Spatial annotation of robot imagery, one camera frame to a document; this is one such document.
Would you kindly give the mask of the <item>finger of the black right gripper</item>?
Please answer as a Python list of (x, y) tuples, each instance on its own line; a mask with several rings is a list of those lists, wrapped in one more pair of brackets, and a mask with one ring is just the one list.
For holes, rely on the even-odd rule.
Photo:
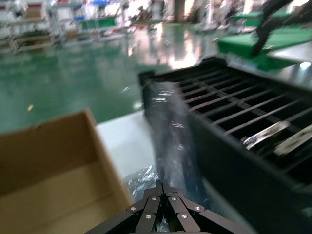
[(312, 21), (312, 9), (311, 8), (302, 8), (299, 12), (284, 18), (284, 19), (273, 19), (269, 26), (269, 31), (273, 31), (275, 29), (291, 26), (295, 24), (305, 24)]
[(267, 0), (261, 7), (262, 20), (256, 29), (258, 36), (257, 43), (253, 46), (253, 55), (258, 56), (269, 38), (270, 32), (283, 27), (292, 25), (291, 18), (271, 18), (271, 15), (280, 8), (291, 3), (291, 0)]

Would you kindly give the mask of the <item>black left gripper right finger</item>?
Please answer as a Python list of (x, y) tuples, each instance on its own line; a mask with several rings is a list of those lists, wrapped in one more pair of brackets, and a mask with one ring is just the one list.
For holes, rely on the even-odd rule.
[(163, 181), (163, 195), (169, 210), (174, 212), (178, 224), (186, 233), (251, 234), (245, 226), (236, 224), (203, 206), (188, 200), (183, 192)]

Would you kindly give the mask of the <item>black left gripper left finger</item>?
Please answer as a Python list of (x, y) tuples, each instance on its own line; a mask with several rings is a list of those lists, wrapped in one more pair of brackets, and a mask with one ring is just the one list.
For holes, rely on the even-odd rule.
[(88, 234), (131, 234), (151, 233), (155, 228), (156, 214), (163, 195), (162, 182), (156, 180), (156, 186), (146, 189), (143, 199), (130, 205), (125, 211), (98, 224)]

